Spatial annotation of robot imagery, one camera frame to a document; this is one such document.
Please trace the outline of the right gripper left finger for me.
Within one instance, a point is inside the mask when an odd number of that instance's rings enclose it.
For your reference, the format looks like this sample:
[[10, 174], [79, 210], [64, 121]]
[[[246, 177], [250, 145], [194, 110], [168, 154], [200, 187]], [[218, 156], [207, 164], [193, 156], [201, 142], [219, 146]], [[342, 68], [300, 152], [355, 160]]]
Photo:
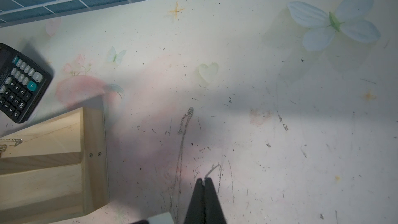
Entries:
[[196, 181], [184, 224], [205, 224], [205, 187], [203, 180]]

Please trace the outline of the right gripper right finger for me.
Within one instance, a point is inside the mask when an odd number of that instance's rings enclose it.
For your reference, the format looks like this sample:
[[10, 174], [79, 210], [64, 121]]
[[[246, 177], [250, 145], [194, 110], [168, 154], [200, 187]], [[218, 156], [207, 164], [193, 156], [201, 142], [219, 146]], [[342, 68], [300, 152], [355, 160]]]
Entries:
[[204, 203], [206, 224], [227, 224], [211, 178], [204, 180]]

